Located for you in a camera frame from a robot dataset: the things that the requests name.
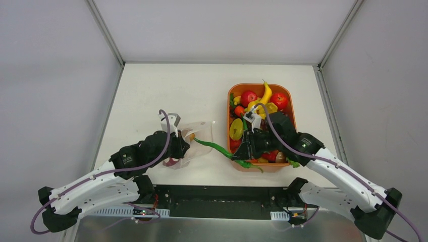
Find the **long green chili pepper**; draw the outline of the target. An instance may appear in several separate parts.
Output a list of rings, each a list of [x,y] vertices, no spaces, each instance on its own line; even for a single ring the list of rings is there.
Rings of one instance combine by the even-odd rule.
[[[203,140],[199,140],[198,138],[194,138],[194,141],[197,142],[200,145],[203,146],[207,146],[210,148],[213,148],[215,150],[217,150],[218,152],[220,152],[223,156],[225,156],[226,158],[228,158],[229,160],[235,162],[236,164],[238,164],[239,166],[245,168],[245,169],[251,169],[251,168],[255,168],[258,169],[261,173],[264,173],[264,170],[257,166],[252,164],[249,161],[245,161],[245,160],[232,160],[232,153],[228,152],[225,148],[223,148],[222,146],[213,143],[213,142],[208,142],[208,141],[203,141]]]

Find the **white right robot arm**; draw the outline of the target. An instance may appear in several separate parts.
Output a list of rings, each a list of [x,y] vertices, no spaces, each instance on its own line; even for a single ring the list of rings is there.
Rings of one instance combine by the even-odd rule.
[[[318,173],[334,184],[336,194],[303,178],[296,178],[287,188],[287,202],[298,207],[302,203],[324,207],[354,222],[364,234],[381,240],[400,205],[402,193],[386,189],[364,178],[309,133],[297,132],[290,119],[281,112],[265,118],[266,130],[259,126],[258,115],[244,115],[243,141],[234,160],[260,158],[271,151],[280,151],[287,158]]]

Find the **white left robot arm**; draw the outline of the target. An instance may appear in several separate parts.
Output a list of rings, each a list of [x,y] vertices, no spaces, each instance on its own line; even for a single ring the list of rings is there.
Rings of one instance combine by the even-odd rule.
[[[120,203],[154,202],[155,189],[146,175],[166,159],[181,159],[190,149],[181,133],[156,131],[143,141],[125,146],[102,166],[61,188],[38,190],[38,212],[47,232],[60,232],[91,212]]]

